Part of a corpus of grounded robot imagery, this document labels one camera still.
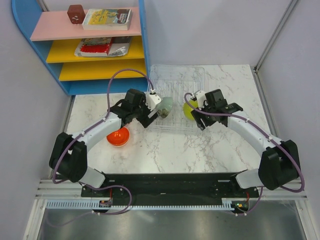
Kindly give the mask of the orange bowl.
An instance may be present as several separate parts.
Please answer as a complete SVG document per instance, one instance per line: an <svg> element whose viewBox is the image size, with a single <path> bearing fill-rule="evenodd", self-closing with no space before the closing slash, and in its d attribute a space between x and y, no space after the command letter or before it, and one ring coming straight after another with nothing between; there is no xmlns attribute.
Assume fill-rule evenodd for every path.
<svg viewBox="0 0 320 240"><path fill-rule="evenodd" d="M128 143L130 131L127 127L122 127L106 136L106 140L113 147L122 147Z"/></svg>

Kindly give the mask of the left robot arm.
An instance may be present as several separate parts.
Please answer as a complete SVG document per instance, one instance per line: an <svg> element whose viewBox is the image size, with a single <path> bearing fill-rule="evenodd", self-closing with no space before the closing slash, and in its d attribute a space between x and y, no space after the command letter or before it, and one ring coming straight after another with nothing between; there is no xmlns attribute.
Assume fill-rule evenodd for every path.
<svg viewBox="0 0 320 240"><path fill-rule="evenodd" d="M154 90L144 93L131 88L123 99L108 106L106 114L87 128L73 134L60 133L49 159L53 182L59 183L56 180L59 173L65 180L90 186L99 197L106 196L110 185L102 172L88 166L88 152L109 134L133 120L147 128L159 116L157 106L162 100Z"/></svg>

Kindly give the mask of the yellow-green bowl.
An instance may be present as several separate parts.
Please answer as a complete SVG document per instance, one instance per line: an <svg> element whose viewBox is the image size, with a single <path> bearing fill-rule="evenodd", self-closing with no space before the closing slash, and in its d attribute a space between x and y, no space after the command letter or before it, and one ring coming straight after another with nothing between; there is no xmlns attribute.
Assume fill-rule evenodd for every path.
<svg viewBox="0 0 320 240"><path fill-rule="evenodd" d="M196 100L192 100L190 99L189 100L189 103L197 108L198 107L198 102ZM190 120L190 121L194 121L194 117L192 116L191 112L194 110L193 108L191 108L186 102L183 104L183 107L182 107L182 110L183 110L183 113L184 113L184 116Z"/></svg>

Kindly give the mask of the white wire dish rack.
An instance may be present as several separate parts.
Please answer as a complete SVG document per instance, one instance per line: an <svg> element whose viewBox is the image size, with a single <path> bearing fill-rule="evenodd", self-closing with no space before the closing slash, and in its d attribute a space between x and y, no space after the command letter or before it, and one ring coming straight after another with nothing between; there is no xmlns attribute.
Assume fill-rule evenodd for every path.
<svg viewBox="0 0 320 240"><path fill-rule="evenodd" d="M172 109L166 118L158 117L147 129L154 132L196 135L200 129L183 112L185 93L205 88L205 70L201 66L152 65L150 80L162 98L172 98Z"/></svg>

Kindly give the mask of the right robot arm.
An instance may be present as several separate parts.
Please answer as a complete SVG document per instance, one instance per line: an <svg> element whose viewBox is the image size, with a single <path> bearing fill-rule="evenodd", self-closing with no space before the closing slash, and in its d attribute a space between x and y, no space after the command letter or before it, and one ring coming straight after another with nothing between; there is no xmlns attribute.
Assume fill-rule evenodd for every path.
<svg viewBox="0 0 320 240"><path fill-rule="evenodd" d="M297 178L301 180L300 188L290 189L290 192L304 190L305 180L294 141L284 141L263 130L250 120L240 105L228 103L220 89L210 92L199 90L191 95L191 100L197 102L191 115L198 128L204 130L220 123L239 134L260 156L258 168L238 172L231 178L229 191L233 196L240 197L252 187L287 190L285 185Z"/></svg>

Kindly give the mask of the pale green ceramic bowl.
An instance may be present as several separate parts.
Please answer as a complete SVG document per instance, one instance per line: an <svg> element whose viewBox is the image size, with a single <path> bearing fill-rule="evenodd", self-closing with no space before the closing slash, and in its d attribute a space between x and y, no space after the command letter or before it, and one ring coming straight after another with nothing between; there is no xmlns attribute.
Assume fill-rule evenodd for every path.
<svg viewBox="0 0 320 240"><path fill-rule="evenodd" d="M157 106L157 113L161 118L165 119L170 114L172 107L173 98L169 96L163 97L162 101Z"/></svg>

